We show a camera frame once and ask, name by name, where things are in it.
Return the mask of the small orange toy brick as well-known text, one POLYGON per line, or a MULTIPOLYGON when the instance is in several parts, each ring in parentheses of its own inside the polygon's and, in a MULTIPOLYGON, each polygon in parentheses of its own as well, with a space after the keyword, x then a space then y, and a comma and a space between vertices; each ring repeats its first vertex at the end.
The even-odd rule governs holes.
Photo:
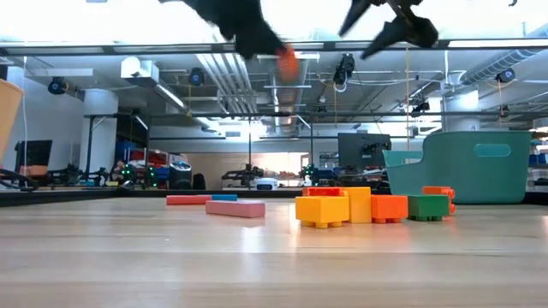
POLYGON ((277 50, 278 69, 284 81, 293 81, 299 73, 299 63, 295 51, 290 45, 285 45, 277 50))
POLYGON ((303 187, 303 197, 345 197, 348 194, 341 187, 303 187))
POLYGON ((424 186, 422 187, 422 192, 424 194, 446 195, 449 199, 449 213, 451 215, 455 214, 456 206, 454 204, 454 199, 456 193, 454 189, 451 187, 424 186))
POLYGON ((400 223, 408 217, 408 197, 402 195, 372 195, 373 223, 400 223))

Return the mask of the shelf with coloured bins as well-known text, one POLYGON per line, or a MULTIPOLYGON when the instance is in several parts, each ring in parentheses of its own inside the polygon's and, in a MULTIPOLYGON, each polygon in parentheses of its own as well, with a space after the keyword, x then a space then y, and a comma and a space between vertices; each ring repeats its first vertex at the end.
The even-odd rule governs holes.
POLYGON ((122 184, 132 181, 141 187, 166 189, 168 187, 170 154, 160 150, 139 148, 130 141, 116 143, 115 164, 110 178, 122 184))

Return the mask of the white round column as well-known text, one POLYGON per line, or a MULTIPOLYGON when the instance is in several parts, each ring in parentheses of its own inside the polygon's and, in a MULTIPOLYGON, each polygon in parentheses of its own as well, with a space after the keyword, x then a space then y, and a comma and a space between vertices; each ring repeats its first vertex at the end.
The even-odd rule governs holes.
POLYGON ((84 95, 84 117, 82 119, 80 143, 80 169, 96 172, 100 168, 110 170, 116 152, 117 119, 103 115, 113 115, 118 111, 118 96, 103 89, 89 89, 84 95))
POLYGON ((468 115, 468 112, 479 110, 479 92, 477 90, 446 93, 442 100, 442 111, 464 113, 464 115, 442 115, 442 130, 444 132, 480 130, 480 118, 477 115, 468 115))

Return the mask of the pink long block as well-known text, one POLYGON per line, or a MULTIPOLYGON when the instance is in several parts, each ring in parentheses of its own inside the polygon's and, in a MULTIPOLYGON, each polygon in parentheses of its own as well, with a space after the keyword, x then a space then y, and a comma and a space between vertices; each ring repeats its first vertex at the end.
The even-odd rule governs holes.
POLYGON ((205 203, 205 212, 212 215, 261 218, 265 216, 265 203, 257 201, 217 201, 205 203))

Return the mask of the small green toy brick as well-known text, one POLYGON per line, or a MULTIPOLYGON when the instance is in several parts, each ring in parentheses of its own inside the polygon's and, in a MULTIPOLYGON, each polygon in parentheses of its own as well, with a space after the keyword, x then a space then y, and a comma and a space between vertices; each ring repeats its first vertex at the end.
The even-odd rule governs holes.
POLYGON ((447 195, 409 195, 408 219, 417 222, 440 222, 450 214, 447 195))

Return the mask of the black tower fan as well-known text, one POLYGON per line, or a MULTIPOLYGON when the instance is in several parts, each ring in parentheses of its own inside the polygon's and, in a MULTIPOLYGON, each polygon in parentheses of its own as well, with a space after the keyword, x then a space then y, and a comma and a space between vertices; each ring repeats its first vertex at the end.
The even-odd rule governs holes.
POLYGON ((170 164, 169 188, 172 190, 189 190, 192 188, 193 172, 192 166, 183 162, 175 161, 170 164))

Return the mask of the red long block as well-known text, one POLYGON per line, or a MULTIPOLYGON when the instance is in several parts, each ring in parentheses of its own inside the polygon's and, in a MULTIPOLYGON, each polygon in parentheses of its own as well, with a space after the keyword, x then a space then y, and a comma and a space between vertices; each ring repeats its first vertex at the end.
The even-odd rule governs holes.
POLYGON ((168 195, 166 204, 168 206, 205 205, 211 200, 212 195, 168 195))

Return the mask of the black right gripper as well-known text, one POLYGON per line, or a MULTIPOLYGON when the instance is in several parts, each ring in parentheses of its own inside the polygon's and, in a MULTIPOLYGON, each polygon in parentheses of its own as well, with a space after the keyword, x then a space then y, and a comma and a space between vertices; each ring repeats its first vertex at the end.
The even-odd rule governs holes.
MULTIPOLYGON (((398 43, 407 42, 421 48, 431 48, 438 41, 438 30, 432 22, 417 16, 412 6, 420 5, 423 0, 383 0, 396 14, 393 21, 385 22, 383 29, 361 53, 365 60, 385 48, 398 43)), ((372 6, 372 0, 352 0, 338 35, 343 37, 354 24, 372 6)))

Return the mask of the black aluminium rig frame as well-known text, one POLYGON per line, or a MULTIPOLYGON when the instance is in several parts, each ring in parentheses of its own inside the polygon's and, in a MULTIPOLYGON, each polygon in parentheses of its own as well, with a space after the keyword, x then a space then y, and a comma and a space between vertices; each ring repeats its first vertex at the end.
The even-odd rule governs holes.
MULTIPOLYGON (((515 51, 525 50, 527 52, 541 52, 548 50, 548 38, 519 38, 515 44, 508 39, 489 39, 486 45, 480 45, 477 39, 464 40, 462 45, 451 46, 449 40, 444 40, 435 50, 504 50, 515 51)), ((367 46, 366 41, 316 41, 316 42, 294 42, 293 46, 297 51, 357 51, 360 47, 367 46)), ((1 43, 0 56, 155 56, 155 55, 213 55, 229 54, 235 51, 231 43, 200 43, 200 44, 154 44, 154 45, 44 45, 44 44, 15 44, 1 43)), ((343 116, 342 111, 338 112, 312 112, 312 111, 272 111, 272 112, 243 112, 232 114, 205 113, 204 117, 304 117, 310 120, 316 117, 337 117, 343 116)), ((58 202, 84 201, 103 198, 147 198, 158 197, 158 192, 124 192, 122 189, 83 189, 73 191, 38 191, 38 192, 4 192, 0 195, 0 207, 24 206, 33 204, 50 204, 58 202)))

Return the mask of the teal plastic bin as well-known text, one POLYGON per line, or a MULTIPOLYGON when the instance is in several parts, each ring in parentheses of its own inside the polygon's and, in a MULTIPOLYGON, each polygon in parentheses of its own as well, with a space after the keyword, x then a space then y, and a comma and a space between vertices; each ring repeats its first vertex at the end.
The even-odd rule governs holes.
POLYGON ((450 187, 456 204, 519 204, 526 194, 529 131, 435 133, 421 151, 383 151, 390 191, 450 187))

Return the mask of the black computer monitor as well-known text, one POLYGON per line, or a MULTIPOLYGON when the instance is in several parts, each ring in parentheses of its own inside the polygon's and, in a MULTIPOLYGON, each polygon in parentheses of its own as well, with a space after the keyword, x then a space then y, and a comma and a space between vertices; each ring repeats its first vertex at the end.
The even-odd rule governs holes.
POLYGON ((20 141, 15 146, 15 172, 32 176, 45 176, 51 156, 51 140, 20 141))

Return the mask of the small yellow-orange toy brick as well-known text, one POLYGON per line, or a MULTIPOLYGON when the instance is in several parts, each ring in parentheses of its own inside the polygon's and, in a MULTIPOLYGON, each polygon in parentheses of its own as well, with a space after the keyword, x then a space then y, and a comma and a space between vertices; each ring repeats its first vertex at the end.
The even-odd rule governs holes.
POLYGON ((295 217, 303 226, 341 227, 349 219, 348 197, 306 196, 295 199, 295 217))

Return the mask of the small yellow toy brick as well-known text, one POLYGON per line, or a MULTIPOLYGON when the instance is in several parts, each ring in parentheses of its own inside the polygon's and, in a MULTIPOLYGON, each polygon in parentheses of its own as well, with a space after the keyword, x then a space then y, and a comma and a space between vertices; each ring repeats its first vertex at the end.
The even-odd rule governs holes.
POLYGON ((371 223, 371 188, 370 187, 343 187, 342 190, 349 200, 350 223, 371 223))

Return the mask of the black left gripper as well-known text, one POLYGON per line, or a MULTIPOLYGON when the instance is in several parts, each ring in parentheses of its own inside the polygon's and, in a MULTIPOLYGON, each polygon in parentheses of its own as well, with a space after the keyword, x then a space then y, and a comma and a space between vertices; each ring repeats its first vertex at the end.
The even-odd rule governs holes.
POLYGON ((260 0, 182 0, 221 34, 235 37, 235 51, 245 60, 256 55, 279 56, 287 51, 264 19, 260 0))

